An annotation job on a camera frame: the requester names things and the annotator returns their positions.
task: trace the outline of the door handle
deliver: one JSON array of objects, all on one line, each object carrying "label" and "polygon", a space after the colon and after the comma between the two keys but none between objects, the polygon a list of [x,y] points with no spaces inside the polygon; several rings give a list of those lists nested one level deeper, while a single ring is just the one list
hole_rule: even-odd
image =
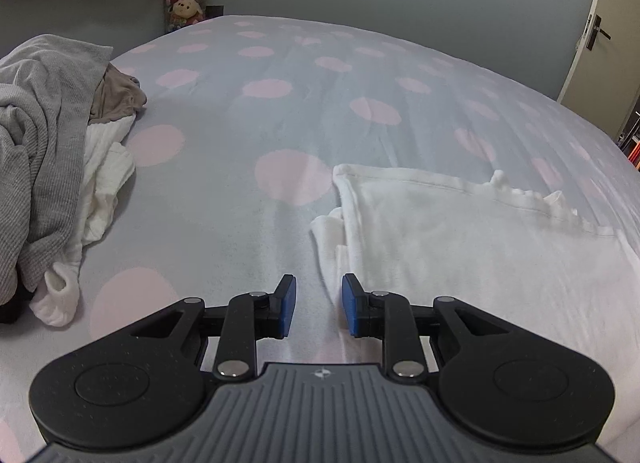
[{"label": "door handle", "polygon": [[600,16],[596,16],[593,21],[593,30],[591,30],[591,35],[589,36],[589,42],[587,42],[587,50],[593,50],[593,45],[596,42],[596,37],[598,34],[602,34],[607,37],[607,39],[611,40],[611,36],[605,32],[602,28],[600,28],[600,23],[602,22],[602,18]]}]

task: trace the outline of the bed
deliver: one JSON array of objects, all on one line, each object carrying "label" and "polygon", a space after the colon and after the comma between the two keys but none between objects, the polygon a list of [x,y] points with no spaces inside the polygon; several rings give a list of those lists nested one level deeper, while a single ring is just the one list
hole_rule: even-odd
[{"label": "bed", "polygon": [[[86,252],[63,330],[30,314],[0,335],[0,458],[42,445],[28,408],[37,370],[175,300],[222,305],[298,278],[290,336],[260,361],[335,363],[338,314],[309,223],[338,206],[332,167],[413,167],[484,183],[495,169],[640,252],[640,181],[603,132],[553,100],[464,60],[365,30],[227,16],[113,60],[148,96],[125,145],[137,171],[114,224]],[[204,363],[210,367],[214,346]],[[350,361],[361,361],[356,352]],[[630,425],[606,447],[640,461]]]}]

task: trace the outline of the black fabric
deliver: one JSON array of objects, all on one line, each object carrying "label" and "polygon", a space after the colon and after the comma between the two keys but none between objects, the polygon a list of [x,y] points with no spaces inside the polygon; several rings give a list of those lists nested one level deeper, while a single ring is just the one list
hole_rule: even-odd
[{"label": "black fabric", "polygon": [[0,324],[13,324],[26,308],[26,303],[33,299],[33,293],[28,291],[22,284],[18,275],[18,285],[14,296],[2,306],[0,306]]}]

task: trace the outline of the brown garment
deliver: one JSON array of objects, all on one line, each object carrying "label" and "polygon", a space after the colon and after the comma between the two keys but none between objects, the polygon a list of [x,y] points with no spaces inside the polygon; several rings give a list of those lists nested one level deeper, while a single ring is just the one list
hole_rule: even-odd
[{"label": "brown garment", "polygon": [[89,125],[104,124],[140,111],[146,103],[145,92],[137,78],[118,71],[111,63],[95,90]]}]

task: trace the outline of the gray gripper base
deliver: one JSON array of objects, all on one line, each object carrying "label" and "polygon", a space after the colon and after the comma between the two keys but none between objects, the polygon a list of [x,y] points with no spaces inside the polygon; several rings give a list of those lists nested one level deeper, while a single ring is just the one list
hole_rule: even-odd
[{"label": "gray gripper base", "polygon": [[595,446],[515,455],[450,425],[421,387],[376,365],[269,364],[224,385],[181,432],[146,448],[89,454],[49,445],[34,463],[607,463]]}]

